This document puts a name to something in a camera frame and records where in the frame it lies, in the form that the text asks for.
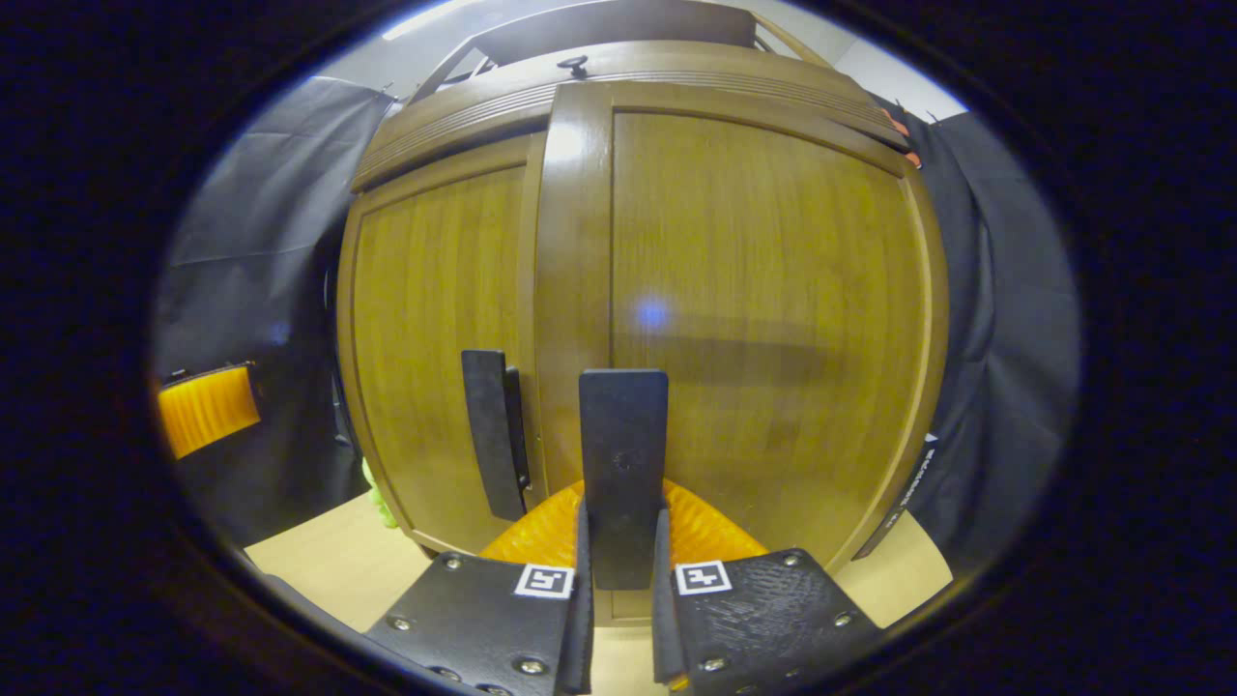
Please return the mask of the black backdrop cloth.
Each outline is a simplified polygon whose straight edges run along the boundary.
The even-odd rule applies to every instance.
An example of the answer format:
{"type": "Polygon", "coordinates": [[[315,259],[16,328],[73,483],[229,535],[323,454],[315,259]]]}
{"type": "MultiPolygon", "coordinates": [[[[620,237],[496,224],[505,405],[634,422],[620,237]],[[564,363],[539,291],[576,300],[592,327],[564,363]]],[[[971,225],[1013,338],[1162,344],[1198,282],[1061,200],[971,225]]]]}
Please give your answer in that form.
{"type": "MultiPolygon", "coordinates": [[[[943,230],[951,300],[939,445],[908,512],[952,567],[978,566],[1040,501],[1077,410],[1079,291],[1063,224],[1016,155],[972,112],[905,125],[943,230]]],[[[327,312],[343,242],[345,168],[392,96],[313,75],[216,159],[174,232],[152,321],[151,368],[207,373],[252,361],[262,419],[176,473],[236,545],[367,492],[340,440],[327,312]]]]}

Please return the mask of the green frog plush toy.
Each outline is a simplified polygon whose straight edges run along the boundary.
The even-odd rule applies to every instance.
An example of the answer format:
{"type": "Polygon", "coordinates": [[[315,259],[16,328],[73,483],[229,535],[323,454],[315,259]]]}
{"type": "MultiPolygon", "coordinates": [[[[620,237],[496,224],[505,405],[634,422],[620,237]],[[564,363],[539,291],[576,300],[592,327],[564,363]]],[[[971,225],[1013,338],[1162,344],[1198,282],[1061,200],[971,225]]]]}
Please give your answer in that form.
{"type": "Polygon", "coordinates": [[[376,478],[374,477],[370,466],[367,466],[366,457],[362,457],[361,460],[361,471],[367,483],[367,501],[370,501],[371,506],[374,506],[377,516],[380,516],[380,519],[383,520],[385,528],[398,529],[400,524],[392,514],[392,511],[388,511],[388,503],[386,503],[383,493],[379,490],[376,478]]]}

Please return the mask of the wooden drawer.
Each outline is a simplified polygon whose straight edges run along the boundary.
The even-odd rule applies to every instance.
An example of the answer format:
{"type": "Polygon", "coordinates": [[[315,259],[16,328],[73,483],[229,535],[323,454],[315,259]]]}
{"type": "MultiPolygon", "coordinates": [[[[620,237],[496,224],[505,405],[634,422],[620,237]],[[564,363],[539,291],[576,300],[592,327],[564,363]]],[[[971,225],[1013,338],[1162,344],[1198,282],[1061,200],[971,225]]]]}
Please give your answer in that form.
{"type": "Polygon", "coordinates": [[[380,125],[353,177],[353,193],[393,180],[428,162],[548,122],[554,94],[576,83],[568,58],[585,57],[581,82],[648,82],[689,85],[816,108],[831,122],[905,153],[908,137],[894,129],[875,96],[851,75],[737,45],[638,41],[584,45],[499,67],[412,101],[380,125]]]}

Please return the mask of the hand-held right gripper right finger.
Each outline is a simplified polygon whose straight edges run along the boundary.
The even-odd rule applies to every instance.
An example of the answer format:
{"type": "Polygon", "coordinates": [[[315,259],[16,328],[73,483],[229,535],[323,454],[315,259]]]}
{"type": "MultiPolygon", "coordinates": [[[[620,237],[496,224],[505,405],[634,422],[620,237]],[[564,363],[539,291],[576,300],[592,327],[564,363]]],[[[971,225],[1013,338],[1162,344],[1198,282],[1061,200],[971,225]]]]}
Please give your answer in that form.
{"type": "Polygon", "coordinates": [[[670,481],[654,560],[654,677],[670,696],[804,696],[882,638],[807,550],[764,549],[670,481]]]}

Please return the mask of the black door handle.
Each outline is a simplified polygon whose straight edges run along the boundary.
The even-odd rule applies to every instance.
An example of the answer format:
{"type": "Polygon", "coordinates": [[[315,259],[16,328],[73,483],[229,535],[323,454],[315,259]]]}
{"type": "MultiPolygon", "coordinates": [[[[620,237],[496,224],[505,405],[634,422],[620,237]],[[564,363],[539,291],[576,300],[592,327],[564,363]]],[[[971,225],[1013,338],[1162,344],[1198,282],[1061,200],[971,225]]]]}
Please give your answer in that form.
{"type": "Polygon", "coordinates": [[[520,370],[501,351],[463,351],[461,375],[482,494],[492,516],[518,520],[532,483],[520,370]]]}
{"type": "Polygon", "coordinates": [[[589,368],[578,387],[593,584],[648,588],[664,506],[669,378],[656,368],[589,368]]]}

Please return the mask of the wooden cabinet door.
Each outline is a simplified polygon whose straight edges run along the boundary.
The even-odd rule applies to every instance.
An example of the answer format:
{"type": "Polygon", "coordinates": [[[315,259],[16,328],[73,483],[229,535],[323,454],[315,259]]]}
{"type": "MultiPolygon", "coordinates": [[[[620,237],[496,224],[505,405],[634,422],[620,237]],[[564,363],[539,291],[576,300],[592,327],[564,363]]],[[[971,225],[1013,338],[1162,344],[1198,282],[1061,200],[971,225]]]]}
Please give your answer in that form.
{"type": "Polygon", "coordinates": [[[579,375],[661,368],[666,472],[844,567],[931,427],[948,273],[905,156],[799,104],[560,85],[529,171],[520,360],[544,493],[581,478],[579,375]]]}
{"type": "Polygon", "coordinates": [[[362,457],[398,528],[477,554],[508,528],[482,490],[461,354],[526,357],[534,197],[546,136],[424,164],[362,193],[336,277],[336,354],[362,457]]]}

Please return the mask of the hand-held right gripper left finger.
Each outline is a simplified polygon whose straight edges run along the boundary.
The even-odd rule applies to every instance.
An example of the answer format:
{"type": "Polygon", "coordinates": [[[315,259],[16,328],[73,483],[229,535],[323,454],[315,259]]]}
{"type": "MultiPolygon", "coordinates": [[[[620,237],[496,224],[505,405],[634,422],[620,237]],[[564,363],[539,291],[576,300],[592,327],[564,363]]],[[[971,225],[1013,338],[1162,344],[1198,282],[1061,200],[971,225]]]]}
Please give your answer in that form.
{"type": "Polygon", "coordinates": [[[442,553],[367,629],[487,696],[588,696],[593,577],[584,486],[567,486],[482,553],[442,553]]]}

